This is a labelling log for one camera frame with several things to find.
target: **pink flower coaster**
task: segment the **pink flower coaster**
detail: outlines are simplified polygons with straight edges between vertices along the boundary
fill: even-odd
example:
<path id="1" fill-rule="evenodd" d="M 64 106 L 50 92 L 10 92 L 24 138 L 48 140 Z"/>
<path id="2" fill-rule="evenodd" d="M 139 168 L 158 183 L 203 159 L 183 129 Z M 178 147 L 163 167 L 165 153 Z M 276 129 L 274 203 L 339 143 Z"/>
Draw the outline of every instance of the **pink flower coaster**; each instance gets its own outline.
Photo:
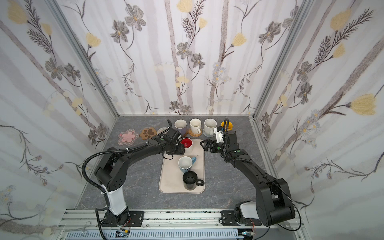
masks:
<path id="1" fill-rule="evenodd" d="M 128 131 L 126 132 L 121 132 L 119 133 L 119 140 L 118 140 L 118 144 L 119 145 L 132 145 L 136 139 L 139 138 L 139 134 L 137 132 L 135 132 L 135 130 L 133 129 L 129 129 Z"/>

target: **mounting plate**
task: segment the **mounting plate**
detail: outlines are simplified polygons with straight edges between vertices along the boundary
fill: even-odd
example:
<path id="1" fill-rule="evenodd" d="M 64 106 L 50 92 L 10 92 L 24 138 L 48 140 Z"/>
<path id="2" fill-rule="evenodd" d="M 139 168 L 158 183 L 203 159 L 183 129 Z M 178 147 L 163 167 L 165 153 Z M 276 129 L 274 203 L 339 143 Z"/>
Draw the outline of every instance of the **mounting plate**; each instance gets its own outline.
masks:
<path id="1" fill-rule="evenodd" d="M 235 211 L 223 210 L 221 211 L 221 218 L 224 227 L 240 226 L 240 224 L 238 224 L 236 221 Z M 262 222 L 259 219 L 252 219 L 252 221 L 255 226 L 262 225 Z M 249 222 L 245 226 L 252 226 L 251 219 L 249 219 Z"/>

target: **purple mug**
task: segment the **purple mug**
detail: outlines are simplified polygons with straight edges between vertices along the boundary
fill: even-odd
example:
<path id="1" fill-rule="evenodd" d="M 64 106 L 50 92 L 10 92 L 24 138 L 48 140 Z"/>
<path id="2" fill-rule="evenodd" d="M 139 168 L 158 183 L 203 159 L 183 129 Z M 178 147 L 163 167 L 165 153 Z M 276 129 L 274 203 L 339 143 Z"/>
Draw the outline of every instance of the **purple mug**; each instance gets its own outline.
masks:
<path id="1" fill-rule="evenodd" d="M 175 128 L 180 132 L 181 136 L 187 135 L 187 122 L 179 119 L 175 122 Z"/>

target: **beige tray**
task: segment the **beige tray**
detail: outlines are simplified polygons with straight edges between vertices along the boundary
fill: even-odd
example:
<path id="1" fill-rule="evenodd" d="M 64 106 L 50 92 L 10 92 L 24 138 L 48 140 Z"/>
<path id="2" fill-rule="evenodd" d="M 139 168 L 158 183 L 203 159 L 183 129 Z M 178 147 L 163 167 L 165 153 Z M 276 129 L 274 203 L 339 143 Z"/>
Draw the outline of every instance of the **beige tray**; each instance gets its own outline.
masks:
<path id="1" fill-rule="evenodd" d="M 201 139 L 192 139 L 193 150 L 191 154 L 183 156 L 196 157 L 196 162 L 192 165 L 191 171 L 197 173 L 199 179 L 204 179 L 204 149 L 200 146 Z M 165 155 L 166 158 L 172 158 L 170 155 Z M 187 190 L 183 184 L 183 173 L 179 169 L 179 159 L 182 156 L 174 156 L 173 159 L 163 159 L 161 169 L 159 190 L 166 193 L 193 193 L 200 194 L 204 192 L 204 186 L 196 186 L 194 190 Z"/>

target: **mug handle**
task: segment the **mug handle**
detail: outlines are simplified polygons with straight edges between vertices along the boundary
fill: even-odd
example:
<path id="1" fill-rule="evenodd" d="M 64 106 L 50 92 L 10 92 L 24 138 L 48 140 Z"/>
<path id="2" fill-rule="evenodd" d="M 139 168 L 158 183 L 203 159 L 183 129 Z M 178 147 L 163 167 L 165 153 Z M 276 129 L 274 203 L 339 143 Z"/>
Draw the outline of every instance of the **mug handle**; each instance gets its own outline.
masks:
<path id="1" fill-rule="evenodd" d="M 197 179 L 197 181 L 196 181 L 197 186 L 204 186 L 204 184 L 205 184 L 204 180 Z"/>

